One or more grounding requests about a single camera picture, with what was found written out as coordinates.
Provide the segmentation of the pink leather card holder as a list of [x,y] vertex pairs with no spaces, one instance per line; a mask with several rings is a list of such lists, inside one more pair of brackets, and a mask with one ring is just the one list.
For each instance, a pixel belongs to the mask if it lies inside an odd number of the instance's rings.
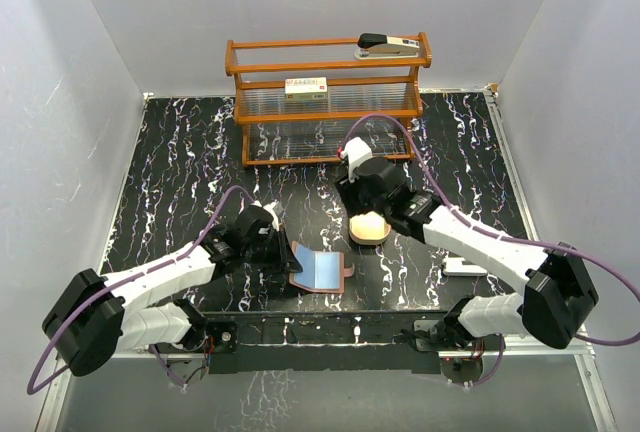
[[345,281],[353,276],[354,267],[345,264],[342,252],[313,251],[294,241],[292,251],[302,267],[289,274],[289,284],[311,293],[343,293]]

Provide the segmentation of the tan oval plastic tray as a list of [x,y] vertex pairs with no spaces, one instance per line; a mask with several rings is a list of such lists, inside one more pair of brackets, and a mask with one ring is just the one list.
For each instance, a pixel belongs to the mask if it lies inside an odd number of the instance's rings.
[[386,241],[392,228],[375,212],[353,216],[349,219],[349,236],[356,244],[377,246]]

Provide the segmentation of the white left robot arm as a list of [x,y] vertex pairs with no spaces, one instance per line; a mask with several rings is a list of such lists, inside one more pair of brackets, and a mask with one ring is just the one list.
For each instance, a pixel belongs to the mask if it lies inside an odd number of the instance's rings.
[[200,348],[206,321],[175,294],[250,266],[264,274],[302,267],[280,222],[278,202],[255,202],[234,222],[212,227],[201,242],[122,272],[77,273],[43,321],[45,335],[76,377],[89,375],[121,351],[171,344]]

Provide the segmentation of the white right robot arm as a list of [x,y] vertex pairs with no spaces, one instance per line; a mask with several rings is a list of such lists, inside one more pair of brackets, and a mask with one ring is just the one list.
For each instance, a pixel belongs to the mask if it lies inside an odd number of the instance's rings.
[[412,188],[383,157],[365,160],[335,183],[349,216],[375,212],[400,235],[445,249],[499,278],[508,295],[465,296],[419,338],[466,349],[489,335],[531,335],[564,349],[599,301],[582,258],[565,244],[520,244],[463,217],[437,195]]

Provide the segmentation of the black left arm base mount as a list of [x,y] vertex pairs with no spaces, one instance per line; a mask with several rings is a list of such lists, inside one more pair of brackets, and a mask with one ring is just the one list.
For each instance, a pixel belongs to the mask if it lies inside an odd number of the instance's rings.
[[238,327],[232,321],[209,321],[205,327],[203,352],[206,358],[214,354],[232,354],[238,346]]

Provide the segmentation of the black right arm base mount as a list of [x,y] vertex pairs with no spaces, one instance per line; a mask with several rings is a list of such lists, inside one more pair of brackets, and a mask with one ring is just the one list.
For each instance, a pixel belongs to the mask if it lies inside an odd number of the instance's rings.
[[395,337],[398,343],[406,343],[419,352],[463,349],[473,338],[459,325],[449,325],[442,320],[415,320]]

